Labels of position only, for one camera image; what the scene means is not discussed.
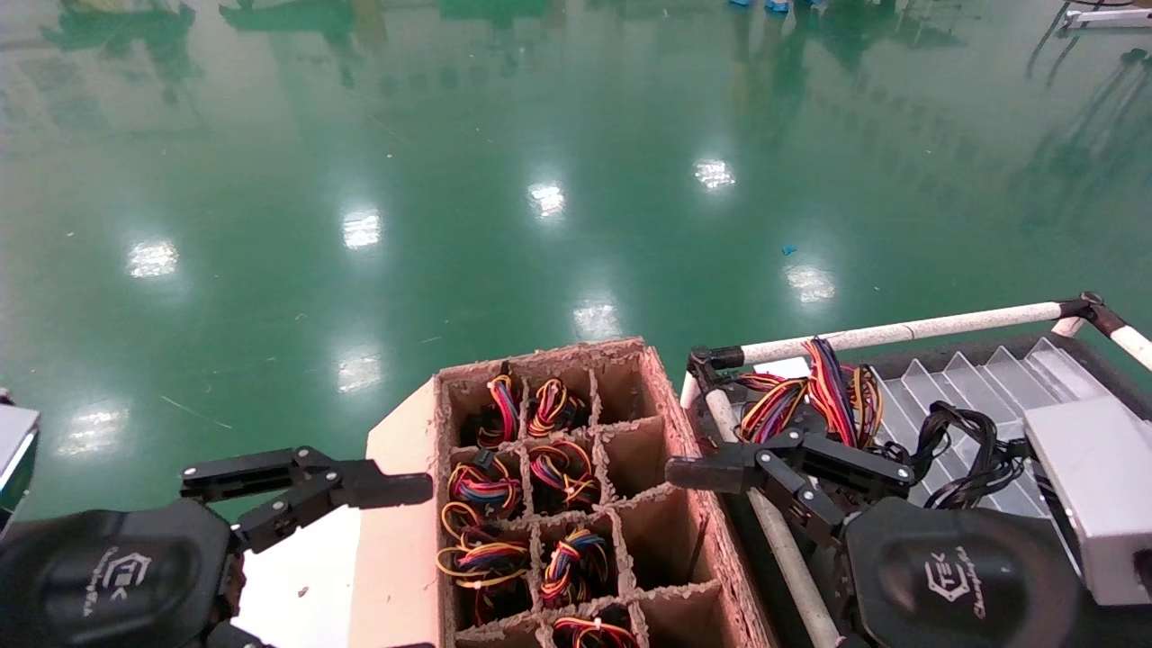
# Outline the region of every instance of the white pole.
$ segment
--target white pole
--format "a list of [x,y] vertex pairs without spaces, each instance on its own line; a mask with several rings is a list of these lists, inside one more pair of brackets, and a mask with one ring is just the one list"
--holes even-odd
[[1108,338],[1127,351],[1137,362],[1152,371],[1152,342],[1129,325],[1123,325],[1112,332]]
[[1082,326],[1084,326],[1084,318],[1074,315],[1071,317],[1058,319],[1055,325],[1052,326],[1052,332],[1066,338],[1075,338]]
[[[692,379],[692,384],[696,384],[695,379]],[[732,412],[732,404],[728,402],[728,394],[722,390],[712,390],[704,395],[704,401],[712,413],[720,436],[726,442],[735,443],[737,440],[735,431],[737,423],[736,416]],[[808,571],[804,557],[801,556],[799,548],[796,547],[796,540],[791,535],[788,521],[759,490],[749,491],[748,498],[752,504],[752,511],[756,512],[757,520],[760,522],[764,537],[767,538],[768,547],[772,548],[776,564],[780,565],[780,572],[788,585],[788,592],[791,593],[793,600],[796,602],[796,609],[799,610],[804,627],[808,628],[808,635],[812,639],[812,646],[814,648],[835,648],[840,642],[840,632],[836,631],[832,615],[828,613],[828,608],[820,597],[820,590],[816,588],[816,582]]]
[[680,387],[680,407],[681,409],[688,412],[691,409],[692,405],[696,404],[696,399],[700,398],[700,385],[696,382],[696,377],[690,372],[684,371],[684,384]]
[[[839,331],[836,333],[824,333],[820,337],[827,340],[832,345],[832,348],[842,351],[1011,326],[1014,324],[1059,319],[1060,316],[1059,303],[1044,302],[983,310],[980,312],[968,312],[964,315],[948,315],[931,319],[916,319],[900,324],[884,324],[867,329]],[[806,336],[774,342],[744,345],[741,347],[744,352],[744,363],[758,364],[760,362],[774,362],[776,360],[804,355],[805,352],[802,345],[810,339],[812,337]]]

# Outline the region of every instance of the cardboard box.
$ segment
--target cardboard box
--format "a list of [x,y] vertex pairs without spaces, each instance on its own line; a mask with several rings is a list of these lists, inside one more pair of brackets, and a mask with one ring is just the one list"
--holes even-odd
[[[420,506],[364,512],[349,645],[553,648],[556,618],[590,618],[620,603],[641,648],[774,646],[720,500],[664,482],[669,455],[699,450],[655,349],[632,338],[507,360],[524,394],[559,377],[589,397],[590,424],[551,438],[564,436],[590,451],[599,503],[591,513],[536,510],[528,451],[548,439],[528,436],[528,408],[521,407],[517,438],[502,444],[499,457],[520,472],[525,506],[499,525],[530,544],[525,580],[531,598],[518,613],[472,626],[465,613],[470,593],[440,574],[433,560],[454,543],[439,519],[448,502],[447,477],[478,450],[462,445],[470,439],[461,439],[461,429],[468,414],[491,401],[486,384],[502,361],[440,371],[369,436],[367,457],[381,469],[427,470],[438,490]],[[546,552],[574,526],[589,526],[609,540],[614,594],[546,609],[538,593]]]

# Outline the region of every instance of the logo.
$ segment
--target logo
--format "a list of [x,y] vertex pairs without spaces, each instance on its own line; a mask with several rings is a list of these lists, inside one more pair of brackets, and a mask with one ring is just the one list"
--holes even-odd
[[924,563],[924,573],[929,577],[929,589],[935,592],[949,603],[960,601],[967,594],[972,595],[972,615],[978,619],[987,617],[984,606],[984,583],[976,573],[976,562],[969,557],[963,547],[956,547],[956,560],[949,562],[947,553],[932,553],[932,559]]
[[932,560],[924,563],[924,573],[929,577],[929,589],[949,603],[972,590],[964,570],[958,563],[949,563],[946,553],[933,553]]
[[112,590],[108,601],[124,601],[128,598],[128,590],[130,588],[144,582],[144,577],[147,575],[147,567],[152,564],[152,559],[134,551],[128,556],[113,560],[112,557],[119,552],[119,547],[109,547],[104,552],[104,556],[100,556],[96,568],[92,570],[92,578],[84,588],[86,594],[84,595],[83,615],[85,617],[90,617],[96,612],[96,604],[100,601],[101,592]]
[[147,575],[147,566],[150,564],[152,564],[151,558],[136,552],[108,563],[107,571],[104,572],[104,588],[116,588],[112,592],[111,600],[122,601],[128,598],[127,588],[144,582],[144,577]]

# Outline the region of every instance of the green epoxy floor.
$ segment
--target green epoxy floor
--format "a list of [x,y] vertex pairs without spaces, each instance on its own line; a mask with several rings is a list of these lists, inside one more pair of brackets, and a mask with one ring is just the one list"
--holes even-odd
[[0,9],[24,517],[357,457],[438,368],[582,339],[679,383],[694,344],[1086,287],[1152,329],[1152,32],[1037,48],[1061,2],[86,10],[136,5]]

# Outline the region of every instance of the metal frame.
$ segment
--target metal frame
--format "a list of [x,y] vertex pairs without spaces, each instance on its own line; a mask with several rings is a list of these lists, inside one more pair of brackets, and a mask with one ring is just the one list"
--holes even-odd
[[[1105,307],[1104,301],[1094,293],[1082,293],[1073,300],[885,324],[824,333],[820,337],[835,351],[843,351],[1048,321],[1055,321],[1053,333],[1069,338],[1085,322],[1090,323],[1152,371],[1152,342]],[[727,394],[711,380],[713,371],[803,356],[805,352],[801,345],[808,339],[810,337],[738,347],[692,349],[680,393],[681,407],[691,419],[692,409],[703,394],[723,440],[738,440],[735,435],[738,423]],[[812,645],[814,648],[835,648],[841,640],[840,632],[812,580],[788,522],[760,491],[750,491],[749,499]]]
[[1152,9],[1107,9],[1104,12],[1079,12],[1074,9],[1064,12],[1064,29],[1083,27],[1087,23],[1113,21],[1143,21],[1143,24],[1136,24],[1135,27],[1152,27]]

